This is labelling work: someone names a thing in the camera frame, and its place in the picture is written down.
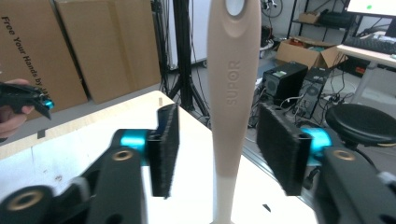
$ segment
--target black foam pad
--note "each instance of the black foam pad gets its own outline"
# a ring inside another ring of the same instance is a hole
[[[286,194],[301,195],[311,136],[295,127],[282,108],[261,104],[257,144]]]

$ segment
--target monitor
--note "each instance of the monitor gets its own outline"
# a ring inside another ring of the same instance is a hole
[[[395,0],[348,0],[345,10],[362,16],[391,18],[392,21],[385,35],[396,37]]]

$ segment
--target human hand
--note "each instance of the human hand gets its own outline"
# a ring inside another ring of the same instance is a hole
[[[7,81],[10,84],[29,85],[29,81],[24,79],[14,79]],[[9,105],[0,106],[0,138],[8,138],[22,126],[35,108],[32,105],[22,107],[22,114],[15,114]]]

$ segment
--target cyan plastic part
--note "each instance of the cyan plastic part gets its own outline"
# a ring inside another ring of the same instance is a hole
[[[49,109],[52,109],[54,107],[53,102],[51,100],[47,100],[44,102],[44,105],[48,107]]]
[[[141,165],[148,165],[146,157],[146,143],[147,143],[148,130],[146,129],[129,129],[125,130],[120,145],[122,147],[130,147],[138,151],[141,155]]]
[[[326,131],[320,128],[302,128],[301,131],[312,136],[308,164],[316,164],[318,161],[315,158],[323,157],[322,151],[325,147],[330,147],[332,145],[332,139]]]

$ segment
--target computer tower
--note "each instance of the computer tower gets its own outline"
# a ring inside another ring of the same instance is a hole
[[[308,67],[297,62],[284,63],[265,72],[265,88],[267,95],[272,96],[275,105],[290,97],[299,95]]]
[[[296,111],[304,118],[311,119],[318,104],[318,99],[329,77],[330,70],[312,67],[303,82],[299,95],[304,97],[298,102]]]

